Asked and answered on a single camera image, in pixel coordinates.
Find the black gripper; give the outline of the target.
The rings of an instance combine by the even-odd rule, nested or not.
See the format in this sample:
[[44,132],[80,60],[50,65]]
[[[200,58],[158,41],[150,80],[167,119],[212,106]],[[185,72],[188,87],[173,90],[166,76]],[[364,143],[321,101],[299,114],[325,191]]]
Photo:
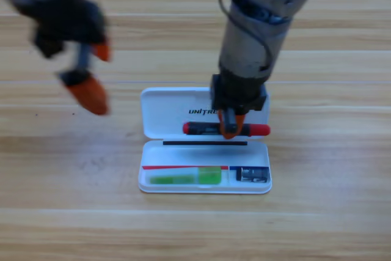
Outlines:
[[[111,60],[106,20],[90,0],[34,0],[18,6],[18,11],[35,21],[33,44],[46,59],[65,49],[65,42],[90,45],[92,54],[103,62]],[[71,96],[87,111],[103,116],[109,113],[104,87],[88,70],[70,70],[59,78]]]
[[225,139],[238,136],[249,111],[261,111],[266,102],[265,80],[242,78],[228,71],[214,74],[210,84],[211,108],[217,111]]

